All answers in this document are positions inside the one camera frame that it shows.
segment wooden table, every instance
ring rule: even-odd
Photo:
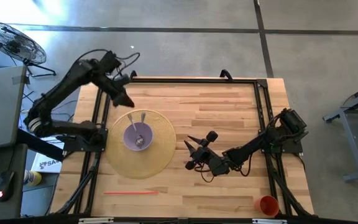
[[[277,114],[283,108],[289,107],[284,81],[281,78],[270,78],[267,81],[273,113]],[[254,200],[270,194],[265,158],[261,152],[256,152],[252,157],[252,168],[248,177],[232,171],[228,175],[215,177],[211,183],[206,183],[200,173],[185,169],[189,152],[183,140],[187,139],[188,134],[204,138],[210,130],[215,130],[219,137],[210,147],[218,154],[231,147],[242,146],[256,137],[260,127],[252,85],[131,83],[126,88],[135,103],[135,109],[157,110],[171,121],[177,134],[177,149],[165,170],[143,180],[118,175],[108,164],[103,153],[92,216],[263,217],[253,208]],[[91,119],[97,90],[94,85],[81,87],[75,122]],[[265,109],[265,100],[262,91],[260,92]],[[116,119],[131,110],[133,109],[123,106],[110,106],[106,127],[110,128]],[[84,153],[76,152],[63,161],[51,207],[52,212],[61,208],[77,187],[83,158]],[[288,187],[302,206],[313,213],[305,172],[299,158],[284,154],[283,164]],[[211,174],[206,174],[205,177],[210,179]],[[140,190],[157,190],[159,194],[103,195],[103,192],[107,191]],[[85,189],[83,207],[87,191],[88,189]],[[280,190],[278,194],[281,209],[284,211]]]

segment woven placemat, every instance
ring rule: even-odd
[[[164,170],[173,157],[177,143],[171,122],[156,111],[131,111],[134,123],[140,122],[142,112],[146,112],[145,123],[153,130],[153,141],[147,149],[132,151],[125,146],[124,131],[131,125],[127,114],[110,128],[106,146],[111,167],[118,174],[132,179],[148,178]]]

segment fan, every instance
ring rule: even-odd
[[[39,44],[17,29],[2,22],[0,22],[0,51],[12,58],[20,60],[25,66],[36,66],[52,72],[43,75],[34,75],[27,67],[32,77],[56,75],[55,71],[40,66],[40,64],[47,60],[47,55]]]

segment red cup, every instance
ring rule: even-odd
[[[278,206],[278,201],[270,195],[263,196],[255,201],[254,203],[255,210],[262,212],[268,216],[276,216],[280,207]]]

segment concrete floor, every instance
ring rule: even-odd
[[[8,23],[258,28],[253,0],[4,3],[11,5],[0,4],[0,21]],[[266,29],[358,30],[358,1],[260,0],[260,5]],[[142,56],[129,71],[136,69],[145,76],[217,76],[223,68],[234,77],[267,76],[259,34],[24,32],[45,49],[48,60],[44,65],[58,73],[53,78],[31,79],[25,92],[35,90],[32,98],[58,83],[77,56],[96,48],[112,49],[122,56],[139,51]],[[315,213],[358,221],[358,181],[342,180],[344,174],[356,171],[350,147],[340,123],[325,124],[321,119],[358,90],[358,35],[267,35],[267,44],[274,77],[284,78],[290,105],[306,121],[310,132],[302,143]],[[12,66],[12,61],[0,53],[0,65]],[[77,97],[75,93],[66,101]],[[24,101],[23,109],[30,106]],[[75,103],[59,112],[72,114],[74,109]],[[43,209],[32,206],[34,197],[47,203],[50,193],[49,188],[25,192],[22,213],[43,215]]]

